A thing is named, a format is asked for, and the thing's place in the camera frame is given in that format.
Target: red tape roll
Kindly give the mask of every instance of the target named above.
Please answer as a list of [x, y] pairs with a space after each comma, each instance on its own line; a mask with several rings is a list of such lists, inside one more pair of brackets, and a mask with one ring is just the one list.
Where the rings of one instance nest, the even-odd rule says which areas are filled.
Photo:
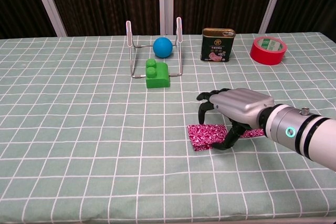
[[282, 61], [287, 45], [273, 37], [259, 37], [253, 41], [250, 56], [264, 65], [277, 65]]

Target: pink cloth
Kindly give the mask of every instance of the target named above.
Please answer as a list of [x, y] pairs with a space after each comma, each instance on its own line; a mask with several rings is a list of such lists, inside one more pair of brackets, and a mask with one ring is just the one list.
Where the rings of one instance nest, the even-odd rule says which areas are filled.
[[[212, 148], [212, 143], [222, 142], [227, 135], [227, 129], [224, 125], [202, 124], [188, 125], [189, 138], [195, 151], [204, 151]], [[241, 138], [263, 136], [262, 129], [245, 131]]]

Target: green can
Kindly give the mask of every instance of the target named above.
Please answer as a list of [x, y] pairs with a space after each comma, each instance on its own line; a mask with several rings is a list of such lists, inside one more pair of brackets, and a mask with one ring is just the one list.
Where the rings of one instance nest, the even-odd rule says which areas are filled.
[[232, 29], [204, 28], [202, 31], [202, 61], [224, 61], [230, 59], [236, 32]]

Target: metal rack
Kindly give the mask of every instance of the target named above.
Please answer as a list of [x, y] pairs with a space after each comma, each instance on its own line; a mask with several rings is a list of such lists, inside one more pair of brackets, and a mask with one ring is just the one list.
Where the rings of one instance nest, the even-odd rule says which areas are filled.
[[[135, 45], [133, 41], [133, 33], [132, 33], [132, 26], [131, 22], [128, 20], [126, 21], [126, 33], [127, 33], [127, 45], [129, 47], [130, 51], [130, 68], [131, 68], [131, 77], [133, 78], [145, 78], [145, 74], [134, 74], [135, 72], [135, 59], [136, 55], [134, 56], [134, 59], [132, 57], [132, 47], [133, 48], [143, 48], [143, 47], [153, 47], [153, 45]], [[173, 47], [177, 48], [177, 54], [178, 54], [178, 65], [179, 65], [179, 73], [170, 73], [170, 77], [177, 77], [182, 75], [182, 53], [181, 53], [181, 43], [182, 43], [182, 20], [180, 17], [176, 18], [176, 38], [175, 42], [173, 44]]]

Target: green toy block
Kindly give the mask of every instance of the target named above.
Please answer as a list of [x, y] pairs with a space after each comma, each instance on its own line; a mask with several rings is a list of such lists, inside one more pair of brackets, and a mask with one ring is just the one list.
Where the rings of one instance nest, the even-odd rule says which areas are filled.
[[146, 86], [148, 89], [170, 87], [168, 65], [156, 62], [154, 59], [146, 61]]

